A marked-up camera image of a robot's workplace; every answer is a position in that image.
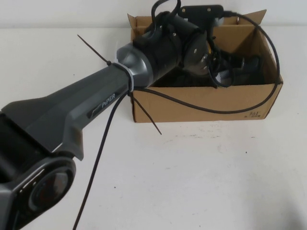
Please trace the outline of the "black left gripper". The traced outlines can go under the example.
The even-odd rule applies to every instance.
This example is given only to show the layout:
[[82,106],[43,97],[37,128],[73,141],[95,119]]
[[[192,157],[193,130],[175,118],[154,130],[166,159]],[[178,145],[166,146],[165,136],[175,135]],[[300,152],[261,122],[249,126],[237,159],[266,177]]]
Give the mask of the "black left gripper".
[[235,71],[243,71],[245,58],[240,55],[221,50],[213,36],[214,25],[206,25],[208,60],[206,79],[211,83],[231,84],[236,80]]

